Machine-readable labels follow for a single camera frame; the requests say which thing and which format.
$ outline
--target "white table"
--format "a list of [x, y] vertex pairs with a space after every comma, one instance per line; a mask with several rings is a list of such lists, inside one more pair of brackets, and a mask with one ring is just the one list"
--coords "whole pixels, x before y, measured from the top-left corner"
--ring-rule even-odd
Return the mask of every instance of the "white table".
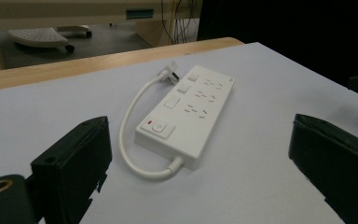
[[[195, 64], [236, 78], [195, 171], [147, 181], [124, 164], [117, 131], [134, 94], [168, 62], [182, 77]], [[159, 83], [127, 128], [133, 160], [169, 162], [133, 143], [134, 128], [171, 89]], [[108, 116], [113, 161], [81, 223], [343, 223], [288, 158], [296, 113], [358, 136], [358, 94], [258, 43], [0, 90], [0, 176], [31, 174], [30, 162], [78, 123]]]

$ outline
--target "plug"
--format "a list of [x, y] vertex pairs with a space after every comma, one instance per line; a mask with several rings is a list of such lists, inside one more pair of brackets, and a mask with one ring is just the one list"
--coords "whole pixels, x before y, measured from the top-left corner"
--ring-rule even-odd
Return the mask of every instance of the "plug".
[[164, 69], [158, 73], [159, 76], [164, 73], [168, 73], [164, 78], [161, 79], [161, 81], [168, 79], [173, 85], [176, 85], [176, 83], [179, 82], [179, 76], [175, 74], [177, 67], [178, 65], [174, 61], [171, 61], [167, 66], [165, 66]]

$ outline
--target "electrical outlet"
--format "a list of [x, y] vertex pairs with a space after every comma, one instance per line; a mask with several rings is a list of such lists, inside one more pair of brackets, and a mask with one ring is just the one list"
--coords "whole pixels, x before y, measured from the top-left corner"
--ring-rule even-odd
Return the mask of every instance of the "electrical outlet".
[[196, 169], [234, 82], [194, 66], [137, 126], [135, 143], [169, 160], [180, 156]]

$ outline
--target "white power strip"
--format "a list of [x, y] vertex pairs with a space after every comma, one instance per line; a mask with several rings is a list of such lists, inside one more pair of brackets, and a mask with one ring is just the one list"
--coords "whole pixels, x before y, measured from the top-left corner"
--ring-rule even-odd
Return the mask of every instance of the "white power strip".
[[135, 143], [197, 168], [234, 78], [194, 66], [137, 126]]

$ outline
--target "socket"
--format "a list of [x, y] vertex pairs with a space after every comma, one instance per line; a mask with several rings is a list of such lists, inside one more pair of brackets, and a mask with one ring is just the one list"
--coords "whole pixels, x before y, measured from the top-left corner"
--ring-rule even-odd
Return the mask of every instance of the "socket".
[[195, 65], [136, 127], [135, 143], [196, 169], [234, 82]]

